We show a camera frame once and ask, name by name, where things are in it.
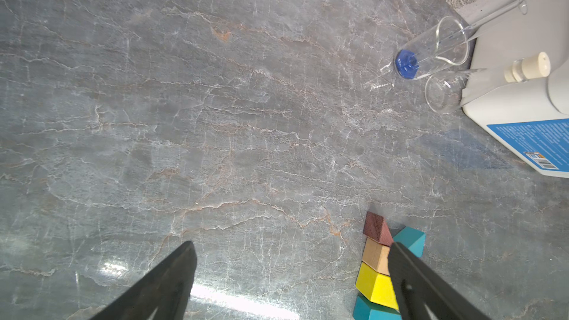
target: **teal block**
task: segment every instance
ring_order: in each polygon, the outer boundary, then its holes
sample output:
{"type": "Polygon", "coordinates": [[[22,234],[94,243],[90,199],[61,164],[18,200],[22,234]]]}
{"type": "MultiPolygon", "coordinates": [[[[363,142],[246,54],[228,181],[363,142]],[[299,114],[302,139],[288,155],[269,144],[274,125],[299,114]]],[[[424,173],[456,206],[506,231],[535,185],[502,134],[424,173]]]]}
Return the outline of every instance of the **teal block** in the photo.
{"type": "Polygon", "coordinates": [[[412,254],[423,256],[425,233],[416,228],[406,227],[393,238],[393,242],[401,242],[412,254]]]}
{"type": "Polygon", "coordinates": [[[372,303],[362,294],[357,295],[353,316],[355,320],[401,320],[397,310],[372,303]]]}

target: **wooden block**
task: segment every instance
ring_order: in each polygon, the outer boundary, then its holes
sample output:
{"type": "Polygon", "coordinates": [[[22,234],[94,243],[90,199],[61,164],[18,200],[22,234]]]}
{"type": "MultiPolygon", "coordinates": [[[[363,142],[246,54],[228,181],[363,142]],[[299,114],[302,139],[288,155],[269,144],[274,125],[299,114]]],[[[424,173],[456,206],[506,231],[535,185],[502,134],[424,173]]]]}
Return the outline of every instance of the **wooden block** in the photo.
{"type": "Polygon", "coordinates": [[[391,278],[377,273],[365,263],[361,263],[356,288],[372,303],[399,310],[391,278]]]}
{"type": "Polygon", "coordinates": [[[364,235],[372,238],[382,245],[391,246],[393,238],[389,232],[388,224],[381,215],[368,211],[365,216],[364,235]]]}
{"type": "Polygon", "coordinates": [[[353,313],[355,320],[401,320],[401,315],[392,308],[372,303],[358,294],[353,313]]]}
{"type": "Polygon", "coordinates": [[[393,240],[401,242],[412,254],[417,257],[423,256],[423,249],[425,246],[425,233],[417,230],[416,228],[406,227],[401,230],[393,240]]]}
{"type": "Polygon", "coordinates": [[[389,275],[388,269],[388,254],[390,247],[381,245],[371,238],[367,238],[364,247],[364,255],[361,260],[365,262],[369,267],[372,267],[374,271],[389,275]]]}

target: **product label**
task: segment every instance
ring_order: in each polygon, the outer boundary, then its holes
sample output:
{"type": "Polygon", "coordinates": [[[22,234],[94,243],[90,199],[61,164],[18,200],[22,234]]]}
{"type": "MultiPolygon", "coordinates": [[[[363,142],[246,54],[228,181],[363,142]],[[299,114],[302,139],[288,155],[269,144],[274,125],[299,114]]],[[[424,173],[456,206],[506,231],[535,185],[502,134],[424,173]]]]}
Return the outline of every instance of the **product label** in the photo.
{"type": "Polygon", "coordinates": [[[538,168],[569,172],[569,119],[488,127],[538,168]]]}

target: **white bottle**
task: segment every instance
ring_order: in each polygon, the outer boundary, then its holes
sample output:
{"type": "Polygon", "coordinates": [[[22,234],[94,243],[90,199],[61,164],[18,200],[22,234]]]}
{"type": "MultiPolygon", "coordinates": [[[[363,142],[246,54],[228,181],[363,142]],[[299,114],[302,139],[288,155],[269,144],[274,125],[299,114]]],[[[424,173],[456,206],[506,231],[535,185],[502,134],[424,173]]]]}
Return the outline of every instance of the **white bottle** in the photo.
{"type": "Polygon", "coordinates": [[[545,51],[551,74],[501,86],[463,110],[537,172],[569,178],[569,0],[526,1],[527,15],[507,13],[480,36],[471,67],[545,51]]]}

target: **clear glass cup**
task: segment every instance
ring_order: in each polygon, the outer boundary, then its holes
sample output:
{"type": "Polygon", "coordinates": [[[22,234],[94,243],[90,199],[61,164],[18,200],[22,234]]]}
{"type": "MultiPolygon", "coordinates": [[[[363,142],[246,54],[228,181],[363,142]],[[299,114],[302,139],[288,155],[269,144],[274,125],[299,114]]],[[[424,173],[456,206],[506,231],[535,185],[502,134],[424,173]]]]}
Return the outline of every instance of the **clear glass cup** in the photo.
{"type": "Polygon", "coordinates": [[[458,110],[469,76],[470,71],[441,71],[431,75],[425,84],[429,107],[439,114],[458,110]]]}
{"type": "Polygon", "coordinates": [[[420,79],[468,59],[468,31],[455,17],[446,16],[409,41],[395,57],[402,77],[420,79]]]}

